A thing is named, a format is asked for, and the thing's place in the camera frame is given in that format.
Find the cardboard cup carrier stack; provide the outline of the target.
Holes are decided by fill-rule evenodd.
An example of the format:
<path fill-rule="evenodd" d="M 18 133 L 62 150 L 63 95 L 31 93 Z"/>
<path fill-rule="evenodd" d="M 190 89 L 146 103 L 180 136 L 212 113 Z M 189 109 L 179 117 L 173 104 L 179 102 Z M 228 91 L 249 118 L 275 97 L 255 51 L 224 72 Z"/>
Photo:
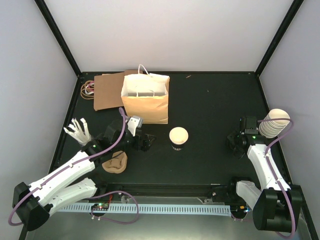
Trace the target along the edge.
<path fill-rule="evenodd" d="M 112 158 L 102 164 L 102 168 L 111 174 L 120 174 L 127 167 L 128 156 L 124 151 L 115 152 Z"/>

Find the yellow paper takeout bag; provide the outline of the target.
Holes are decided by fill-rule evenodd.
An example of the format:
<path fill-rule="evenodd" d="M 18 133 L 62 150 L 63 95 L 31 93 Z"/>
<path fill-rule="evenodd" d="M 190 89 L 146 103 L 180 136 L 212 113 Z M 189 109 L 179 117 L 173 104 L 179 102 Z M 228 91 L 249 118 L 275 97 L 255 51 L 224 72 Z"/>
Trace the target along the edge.
<path fill-rule="evenodd" d="M 127 115 L 143 118 L 144 124 L 167 124 L 169 84 L 168 75 L 151 73 L 139 64 L 137 72 L 123 80 L 121 99 Z"/>

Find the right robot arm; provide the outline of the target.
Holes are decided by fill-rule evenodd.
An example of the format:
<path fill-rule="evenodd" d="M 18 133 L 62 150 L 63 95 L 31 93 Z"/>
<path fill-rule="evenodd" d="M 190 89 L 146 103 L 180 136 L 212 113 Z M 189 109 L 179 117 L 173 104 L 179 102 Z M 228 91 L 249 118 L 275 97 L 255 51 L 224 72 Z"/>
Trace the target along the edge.
<path fill-rule="evenodd" d="M 271 152 L 287 126 L 293 127 L 294 123 L 286 111 L 278 108 L 272 109 L 263 120 L 252 116 L 240 119 L 239 129 L 227 136 L 227 145 L 238 158 L 248 157 L 260 187 L 250 180 L 237 178 L 228 187 L 227 195 L 234 202 L 245 201 L 252 210 L 257 230 L 293 236 L 303 198 L 282 177 Z"/>

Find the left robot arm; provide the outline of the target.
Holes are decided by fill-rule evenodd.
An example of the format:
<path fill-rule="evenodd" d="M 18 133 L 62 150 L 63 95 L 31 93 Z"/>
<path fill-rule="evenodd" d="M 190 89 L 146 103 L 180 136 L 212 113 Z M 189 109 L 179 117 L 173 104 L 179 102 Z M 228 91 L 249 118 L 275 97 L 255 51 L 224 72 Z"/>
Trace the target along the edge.
<path fill-rule="evenodd" d="M 84 118 L 73 118 L 64 131 L 81 149 L 66 163 L 30 184 L 19 183 L 13 190 L 11 226 L 28 231 L 41 227 L 58 210 L 84 199 L 103 199 L 108 192 L 93 171 L 122 173 L 128 163 L 127 151 L 148 151 L 156 136 L 141 130 L 143 120 L 124 116 L 113 121 L 104 133 L 93 137 Z"/>

